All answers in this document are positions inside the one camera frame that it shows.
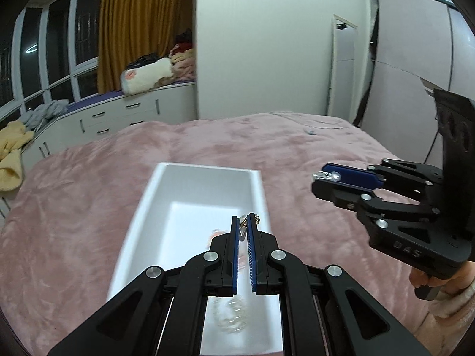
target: white plastic tray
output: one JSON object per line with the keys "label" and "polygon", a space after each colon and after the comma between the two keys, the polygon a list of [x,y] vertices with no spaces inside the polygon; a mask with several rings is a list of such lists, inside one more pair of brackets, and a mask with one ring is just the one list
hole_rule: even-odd
{"label": "white plastic tray", "polygon": [[[183,266],[208,250],[214,235],[230,231],[233,215],[250,212],[259,215],[259,230],[270,233],[259,171],[158,164],[125,237],[107,300],[151,265]],[[208,298],[200,353],[281,352],[279,299],[252,293],[247,241],[239,245],[237,284],[233,298]]]}

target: bed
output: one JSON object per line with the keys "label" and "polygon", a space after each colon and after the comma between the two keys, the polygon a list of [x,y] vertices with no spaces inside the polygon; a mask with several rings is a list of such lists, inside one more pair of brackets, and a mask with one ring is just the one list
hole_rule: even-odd
{"label": "bed", "polygon": [[296,113],[147,122],[68,148],[27,174],[0,234],[0,307],[34,356],[101,307],[142,192],[166,161],[260,170],[279,246],[312,266],[341,265],[415,331],[428,309],[409,266],[371,249],[353,212],[310,191],[327,162],[364,168],[382,158],[396,157],[348,122]]}

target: small jewelry item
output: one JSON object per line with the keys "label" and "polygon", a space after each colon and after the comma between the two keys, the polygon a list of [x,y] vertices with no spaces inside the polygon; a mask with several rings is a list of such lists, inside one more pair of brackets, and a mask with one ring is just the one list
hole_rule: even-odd
{"label": "small jewelry item", "polygon": [[216,326],[223,332],[237,333],[248,324],[248,314],[244,299],[234,296],[231,299],[212,297],[213,318]]}

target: white door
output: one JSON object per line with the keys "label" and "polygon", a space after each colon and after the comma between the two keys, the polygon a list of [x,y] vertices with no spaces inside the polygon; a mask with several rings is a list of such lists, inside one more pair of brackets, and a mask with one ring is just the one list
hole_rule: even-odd
{"label": "white door", "polygon": [[356,29],[333,20],[332,77],[327,115],[350,120],[353,98]]}

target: window frame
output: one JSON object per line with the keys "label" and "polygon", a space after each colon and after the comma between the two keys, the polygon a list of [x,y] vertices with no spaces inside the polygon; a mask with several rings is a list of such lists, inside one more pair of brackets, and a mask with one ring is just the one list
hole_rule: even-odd
{"label": "window frame", "polygon": [[[71,89],[73,91],[74,101],[81,101],[87,98],[96,96],[97,94],[89,95],[85,98],[81,98],[79,91],[79,84],[77,81],[78,76],[91,70],[97,69],[99,64],[99,58],[94,57],[83,63],[76,65],[76,46],[75,46],[75,24],[76,24],[76,11],[77,0],[70,0],[69,3],[69,16],[67,25],[67,48],[68,48],[68,64],[69,74],[65,77],[49,83],[48,81],[48,65],[46,56],[46,35],[49,16],[49,6],[56,0],[51,0],[45,5],[38,6],[37,4],[27,4],[26,7],[18,15],[15,26],[13,29],[13,37],[10,53],[10,73],[11,73],[11,86],[13,91],[13,100],[9,101],[5,105],[0,107],[0,121],[6,118],[8,115],[20,109],[20,114],[24,114],[26,110],[26,102],[30,99],[43,95],[44,103],[50,103],[51,92],[50,90],[57,85],[64,83],[67,80],[71,82]],[[38,35],[38,63],[39,63],[39,77],[41,89],[33,94],[25,97],[23,94],[23,86],[21,84],[21,69],[20,69],[20,56],[21,56],[21,33],[23,30],[23,21],[25,19],[25,12],[27,8],[41,8],[41,19],[39,23],[39,35]]]}

